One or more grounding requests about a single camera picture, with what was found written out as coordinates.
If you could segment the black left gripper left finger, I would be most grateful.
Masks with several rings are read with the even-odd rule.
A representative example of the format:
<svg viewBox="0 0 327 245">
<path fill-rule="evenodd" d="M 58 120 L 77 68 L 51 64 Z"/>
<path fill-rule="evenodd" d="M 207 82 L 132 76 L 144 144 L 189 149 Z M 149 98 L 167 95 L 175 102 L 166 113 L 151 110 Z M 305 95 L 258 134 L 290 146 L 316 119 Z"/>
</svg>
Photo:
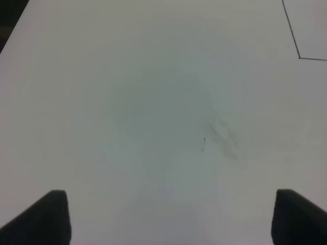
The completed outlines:
<svg viewBox="0 0 327 245">
<path fill-rule="evenodd" d="M 1 244 L 70 244 L 71 238 L 68 198 L 64 190 L 51 190 L 1 227 Z"/>
</svg>

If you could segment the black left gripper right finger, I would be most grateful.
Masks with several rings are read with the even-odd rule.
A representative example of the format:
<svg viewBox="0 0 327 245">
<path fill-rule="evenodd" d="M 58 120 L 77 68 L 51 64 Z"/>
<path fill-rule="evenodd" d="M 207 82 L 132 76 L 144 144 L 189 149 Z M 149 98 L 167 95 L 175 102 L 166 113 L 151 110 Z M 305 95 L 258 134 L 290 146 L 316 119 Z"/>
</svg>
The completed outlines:
<svg viewBox="0 0 327 245">
<path fill-rule="evenodd" d="M 291 189 L 276 192 L 273 244 L 326 244 L 326 211 Z"/>
</svg>

